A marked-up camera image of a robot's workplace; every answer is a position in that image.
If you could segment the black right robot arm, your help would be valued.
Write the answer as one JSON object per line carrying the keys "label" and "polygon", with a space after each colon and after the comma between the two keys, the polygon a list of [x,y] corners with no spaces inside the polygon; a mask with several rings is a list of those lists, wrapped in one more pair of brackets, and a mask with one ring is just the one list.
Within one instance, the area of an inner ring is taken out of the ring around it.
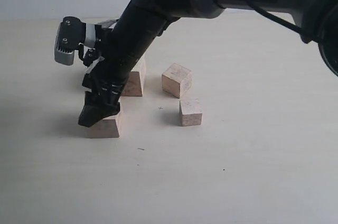
{"label": "black right robot arm", "polygon": [[228,8],[253,10],[316,42],[320,55],[337,73],[337,0],[130,0],[113,28],[103,28],[84,56],[88,88],[78,123],[91,127],[120,110],[129,73],[154,39],[181,18],[212,19]]}

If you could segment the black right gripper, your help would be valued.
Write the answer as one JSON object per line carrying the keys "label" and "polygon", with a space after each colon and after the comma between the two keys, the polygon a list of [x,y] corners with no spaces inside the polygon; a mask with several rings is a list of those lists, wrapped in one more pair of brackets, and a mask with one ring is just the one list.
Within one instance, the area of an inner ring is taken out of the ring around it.
{"label": "black right gripper", "polygon": [[82,58],[87,67],[82,85],[84,94],[78,124],[91,127],[118,115],[121,96],[128,77],[148,48],[148,32],[138,30],[100,30],[93,48]]}

